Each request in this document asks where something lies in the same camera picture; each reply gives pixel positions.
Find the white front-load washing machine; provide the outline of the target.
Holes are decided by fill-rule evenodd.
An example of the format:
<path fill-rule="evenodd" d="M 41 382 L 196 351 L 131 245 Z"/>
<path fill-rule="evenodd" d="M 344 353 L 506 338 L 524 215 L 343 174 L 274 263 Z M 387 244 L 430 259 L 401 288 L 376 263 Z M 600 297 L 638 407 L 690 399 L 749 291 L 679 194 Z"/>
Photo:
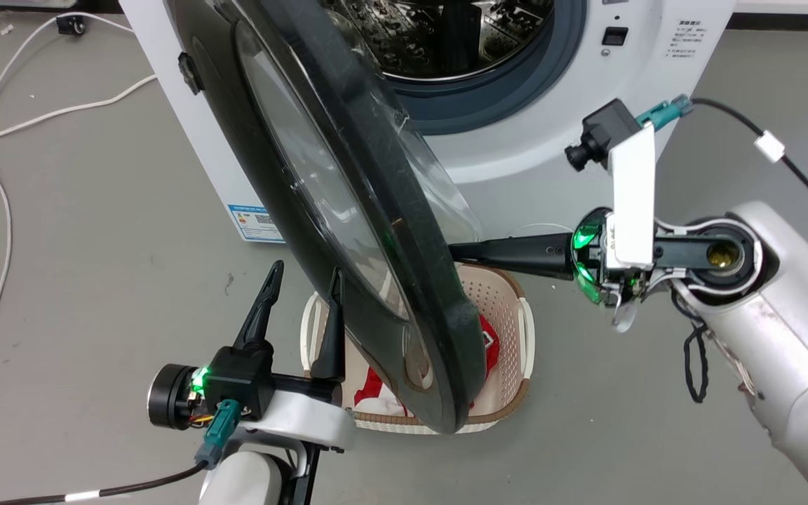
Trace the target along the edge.
<path fill-rule="evenodd" d="M 551 233 L 612 201 L 600 173 L 578 175 L 565 160 L 583 118 L 615 98 L 642 113 L 689 95 L 736 3 L 555 0 L 542 33 L 490 72 L 455 82 L 402 82 L 382 73 L 487 237 Z M 679 19 L 706 27 L 692 60 L 664 55 Z"/>

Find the beige perforated laundry basket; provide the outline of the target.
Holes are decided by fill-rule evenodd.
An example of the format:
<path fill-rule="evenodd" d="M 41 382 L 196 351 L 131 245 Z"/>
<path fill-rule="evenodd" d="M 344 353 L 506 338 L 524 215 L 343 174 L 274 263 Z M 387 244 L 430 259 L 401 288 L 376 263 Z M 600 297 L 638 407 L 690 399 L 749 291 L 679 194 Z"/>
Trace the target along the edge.
<path fill-rule="evenodd" d="M 469 299 L 497 331 L 501 346 L 498 368 L 471 404 L 467 423 L 459 430 L 460 434 L 477 433 L 512 415 L 528 396 L 536 347 L 534 318 L 525 292 L 508 273 L 462 264 L 457 265 L 457 271 Z M 433 429 L 426 427 L 409 410 L 412 417 L 369 415 L 355 410 L 355 393 L 363 386 L 370 367 L 355 348 L 352 333 L 346 335 L 346 380 L 342 385 L 341 406 L 353 413 L 357 427 L 387 433 L 433 435 Z"/>

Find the blue white energy label sticker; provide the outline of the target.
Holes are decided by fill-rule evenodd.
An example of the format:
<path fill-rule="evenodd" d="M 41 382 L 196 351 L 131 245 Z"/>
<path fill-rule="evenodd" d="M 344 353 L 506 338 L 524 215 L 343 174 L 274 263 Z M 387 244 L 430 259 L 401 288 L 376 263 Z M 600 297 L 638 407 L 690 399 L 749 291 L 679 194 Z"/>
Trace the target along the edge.
<path fill-rule="evenodd" d="M 266 208 L 260 206 L 227 205 L 227 210 L 246 242 L 285 243 L 278 227 Z"/>

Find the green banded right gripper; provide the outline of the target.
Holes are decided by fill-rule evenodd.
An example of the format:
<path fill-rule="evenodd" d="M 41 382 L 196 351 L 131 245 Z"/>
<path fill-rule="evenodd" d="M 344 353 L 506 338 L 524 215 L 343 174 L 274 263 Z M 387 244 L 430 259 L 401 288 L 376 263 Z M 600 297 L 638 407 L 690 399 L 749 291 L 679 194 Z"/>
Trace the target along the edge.
<path fill-rule="evenodd" d="M 509 237 L 449 244 L 456 262 L 536 277 L 577 282 L 594 306 L 612 308 L 610 326 L 626 333 L 635 322 L 653 276 L 653 253 L 646 263 L 619 261 L 616 212 L 597 207 L 572 234 Z"/>

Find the white printed notice sticker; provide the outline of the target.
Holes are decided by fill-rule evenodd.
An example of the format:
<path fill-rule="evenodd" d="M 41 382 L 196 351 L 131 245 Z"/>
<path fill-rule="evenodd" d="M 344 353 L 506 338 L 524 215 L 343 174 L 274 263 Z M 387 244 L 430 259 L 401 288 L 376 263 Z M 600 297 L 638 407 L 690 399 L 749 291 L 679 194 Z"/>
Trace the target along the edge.
<path fill-rule="evenodd" d="M 679 19 L 665 48 L 667 60 L 692 60 L 702 51 L 708 30 L 702 20 Z"/>

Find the red and white garment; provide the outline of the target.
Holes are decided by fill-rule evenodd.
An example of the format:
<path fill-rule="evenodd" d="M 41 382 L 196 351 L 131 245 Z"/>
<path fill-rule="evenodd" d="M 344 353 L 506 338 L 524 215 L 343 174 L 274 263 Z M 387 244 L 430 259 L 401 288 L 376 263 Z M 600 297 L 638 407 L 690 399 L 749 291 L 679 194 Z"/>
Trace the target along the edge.
<path fill-rule="evenodd" d="M 500 355 L 500 339 L 497 331 L 490 322 L 480 316 L 482 335 L 485 345 L 485 381 L 488 381 L 492 372 L 498 368 Z M 408 409 L 391 393 L 388 386 L 379 378 L 372 368 L 368 368 L 363 386 L 353 396 L 355 410 L 369 413 L 369 415 L 393 415 L 398 417 L 412 417 Z"/>

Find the black round glass washer door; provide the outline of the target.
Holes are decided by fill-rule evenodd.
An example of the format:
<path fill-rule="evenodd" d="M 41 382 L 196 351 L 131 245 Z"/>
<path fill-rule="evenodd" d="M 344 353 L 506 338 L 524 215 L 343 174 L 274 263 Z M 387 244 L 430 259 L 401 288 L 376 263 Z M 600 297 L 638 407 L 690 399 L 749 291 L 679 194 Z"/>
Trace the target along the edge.
<path fill-rule="evenodd" d="M 481 226 L 361 35 L 318 0 L 166 0 L 183 77 L 321 297 L 394 396 L 455 433 L 485 383 L 450 243 Z"/>

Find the steel washing machine drum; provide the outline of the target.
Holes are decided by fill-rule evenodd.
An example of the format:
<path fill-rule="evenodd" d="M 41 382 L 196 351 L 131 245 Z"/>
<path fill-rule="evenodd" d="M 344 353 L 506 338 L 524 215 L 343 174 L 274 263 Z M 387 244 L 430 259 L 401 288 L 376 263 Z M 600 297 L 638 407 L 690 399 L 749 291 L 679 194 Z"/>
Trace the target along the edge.
<path fill-rule="evenodd" d="M 319 0 L 363 37 L 386 76 L 455 82 L 504 66 L 555 17 L 555 0 Z"/>

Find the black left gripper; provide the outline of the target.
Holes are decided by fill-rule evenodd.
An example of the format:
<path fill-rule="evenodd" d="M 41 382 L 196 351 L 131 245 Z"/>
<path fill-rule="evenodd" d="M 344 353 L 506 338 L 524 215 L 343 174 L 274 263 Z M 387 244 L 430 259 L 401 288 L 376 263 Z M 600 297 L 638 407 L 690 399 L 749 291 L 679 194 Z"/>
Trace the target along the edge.
<path fill-rule="evenodd" d="M 233 347 L 244 349 L 263 342 L 272 307 L 278 301 L 283 281 L 283 261 L 273 262 L 259 294 L 238 331 Z M 337 267 L 328 290 L 328 319 L 320 351 L 312 364 L 311 377 L 321 381 L 343 383 L 346 372 L 345 275 Z M 193 418 L 204 415 L 201 387 L 194 386 L 199 369 L 193 365 L 170 363 L 155 376 L 147 394 L 147 416 L 154 427 L 185 431 Z"/>

